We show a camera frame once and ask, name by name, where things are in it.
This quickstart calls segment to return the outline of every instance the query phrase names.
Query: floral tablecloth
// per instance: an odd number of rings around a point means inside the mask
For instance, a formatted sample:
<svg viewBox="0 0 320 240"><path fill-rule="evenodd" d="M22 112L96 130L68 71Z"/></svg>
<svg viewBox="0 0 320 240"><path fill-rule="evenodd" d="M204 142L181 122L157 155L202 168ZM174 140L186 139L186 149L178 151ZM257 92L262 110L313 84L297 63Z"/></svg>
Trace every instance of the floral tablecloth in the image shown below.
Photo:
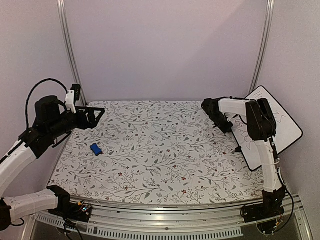
<svg viewBox="0 0 320 240"><path fill-rule="evenodd" d="M95 200L153 205L229 203L261 197L231 133L213 128L199 101L100 101L95 129L66 144L49 185ZM97 144L104 154L90 150Z"/></svg>

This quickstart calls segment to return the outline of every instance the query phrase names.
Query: vertical metal pole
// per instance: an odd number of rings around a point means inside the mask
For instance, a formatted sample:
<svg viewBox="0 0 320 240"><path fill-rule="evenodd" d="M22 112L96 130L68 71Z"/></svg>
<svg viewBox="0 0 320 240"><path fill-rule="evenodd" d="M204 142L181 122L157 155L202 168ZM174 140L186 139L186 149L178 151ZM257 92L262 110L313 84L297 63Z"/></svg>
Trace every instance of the vertical metal pole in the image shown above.
<svg viewBox="0 0 320 240"><path fill-rule="evenodd" d="M72 44L71 44L71 38L70 38L68 22L67 22L67 14L66 14L66 8L65 8L65 1L64 0L57 0L57 4L58 4L58 12L59 12L59 17L60 17L62 34L63 34L63 38L64 38L65 48L66 48L66 52L68 55L73 79L74 79L75 83L82 85L81 80L80 80L80 76L79 76L79 72L78 72L78 68L77 68L77 64L76 64L74 51L73 51ZM83 88L81 88L80 101L83 106L87 105L87 100L86 100Z"/></svg>
<svg viewBox="0 0 320 240"><path fill-rule="evenodd" d="M272 23L272 17L274 13L274 5L275 0L268 0L267 6L266 6L266 14L265 14L265 21L264 21L264 28L263 28L263 34L262 34L262 40L259 50L258 59L256 61L253 79L251 82L251 86L249 89L249 94L252 93L255 88L257 87L258 79L261 73L263 61L265 58L265 53L267 49L267 43L269 39L270 29L271 29L271 23Z"/></svg>

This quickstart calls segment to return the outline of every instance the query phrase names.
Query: blue object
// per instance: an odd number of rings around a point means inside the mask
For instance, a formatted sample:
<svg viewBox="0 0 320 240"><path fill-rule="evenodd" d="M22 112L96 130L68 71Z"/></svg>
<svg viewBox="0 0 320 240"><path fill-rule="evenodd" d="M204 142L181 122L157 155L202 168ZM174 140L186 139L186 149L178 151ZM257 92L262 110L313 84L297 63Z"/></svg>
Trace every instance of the blue object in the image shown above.
<svg viewBox="0 0 320 240"><path fill-rule="evenodd" d="M103 154L102 150L98 147L96 143L92 144L90 146L91 150L94 152L96 156L99 156L100 154Z"/></svg>

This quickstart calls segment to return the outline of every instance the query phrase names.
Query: robotic arm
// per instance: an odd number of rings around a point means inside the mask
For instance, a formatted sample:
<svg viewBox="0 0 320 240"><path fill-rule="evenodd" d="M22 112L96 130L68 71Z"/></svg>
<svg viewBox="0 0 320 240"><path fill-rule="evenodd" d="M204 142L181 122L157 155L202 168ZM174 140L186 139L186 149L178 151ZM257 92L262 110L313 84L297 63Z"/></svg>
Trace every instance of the robotic arm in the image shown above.
<svg viewBox="0 0 320 240"><path fill-rule="evenodd" d="M43 210L53 210L55 214L66 217L74 207L69 193L56 185L24 196L3 197L3 194L23 169L39 159L50 146L55 148L62 143L72 130L97 126L105 109L75 106L80 99L80 90L80 85L73 84L66 94L65 103L56 96L46 96L36 102L33 126L20 135L12 149L0 160L0 231L24 216ZM64 112L60 113L59 106L64 108ZM65 134L61 141L55 143L58 137ZM77 220L83 218L80 214L72 217Z"/></svg>
<svg viewBox="0 0 320 240"><path fill-rule="evenodd" d="M230 120L236 116L246 117L247 132L257 146L264 176L263 203L244 207L246 222L275 217L284 213L282 201L286 188L280 179L280 166L274 136L277 124L265 98L247 100L222 97L205 99L202 109L223 132L232 132Z"/></svg>

